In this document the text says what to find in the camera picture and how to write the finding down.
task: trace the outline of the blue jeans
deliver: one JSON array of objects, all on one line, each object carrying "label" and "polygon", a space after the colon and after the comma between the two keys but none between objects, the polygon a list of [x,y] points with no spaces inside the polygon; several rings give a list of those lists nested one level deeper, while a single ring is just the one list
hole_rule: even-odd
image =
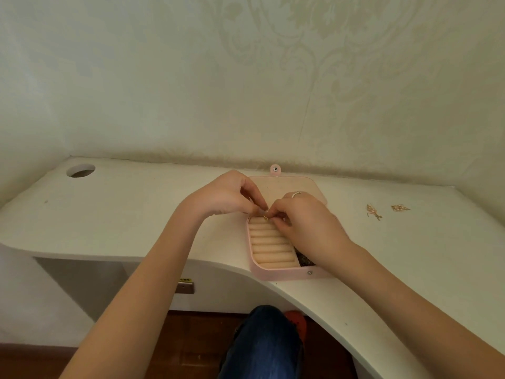
[{"label": "blue jeans", "polygon": [[273,306],[258,306],[235,332],[218,379],[297,379],[303,344],[293,325]]}]

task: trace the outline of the person's right hand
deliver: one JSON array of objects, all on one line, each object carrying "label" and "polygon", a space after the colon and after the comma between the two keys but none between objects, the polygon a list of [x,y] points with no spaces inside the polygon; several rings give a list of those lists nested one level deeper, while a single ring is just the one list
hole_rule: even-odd
[{"label": "person's right hand", "polygon": [[306,192],[287,193],[276,200],[266,216],[301,253],[321,267],[343,262],[355,244],[326,206]]}]

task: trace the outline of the open jewelry box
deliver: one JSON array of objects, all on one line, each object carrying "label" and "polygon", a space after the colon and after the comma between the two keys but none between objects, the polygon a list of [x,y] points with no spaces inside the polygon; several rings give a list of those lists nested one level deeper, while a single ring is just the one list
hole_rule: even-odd
[{"label": "open jewelry box", "polygon": [[[270,167],[270,176],[250,177],[270,207],[290,191],[306,191],[326,204],[317,184],[308,177],[281,176],[279,165]],[[249,217],[246,222],[251,273],[259,280],[304,280],[331,275],[298,252],[272,222]]]}]

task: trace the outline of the hand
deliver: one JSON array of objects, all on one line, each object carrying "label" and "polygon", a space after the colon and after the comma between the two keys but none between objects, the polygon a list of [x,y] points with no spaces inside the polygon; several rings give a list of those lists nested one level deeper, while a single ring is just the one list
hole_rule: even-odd
[{"label": "hand", "polygon": [[276,200],[266,216],[301,253],[325,267],[355,246],[321,201],[306,192],[292,198],[293,194],[289,192]]},{"label": "hand", "polygon": [[190,197],[201,205],[206,216],[236,211],[258,215],[260,208],[268,210],[268,205],[256,184],[236,170],[220,175]]}]

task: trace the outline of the person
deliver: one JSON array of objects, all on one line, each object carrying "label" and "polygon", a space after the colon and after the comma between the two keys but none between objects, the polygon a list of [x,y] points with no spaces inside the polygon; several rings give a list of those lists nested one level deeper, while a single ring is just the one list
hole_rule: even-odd
[{"label": "person", "polygon": [[[229,171],[186,197],[60,378],[142,378],[202,222],[215,214],[261,210],[298,250],[365,300],[434,376],[505,376],[505,356],[352,242],[316,198],[305,192],[292,196],[268,208],[249,178]],[[261,306],[238,329],[219,378],[296,378],[301,351],[294,326],[277,309]]]}]

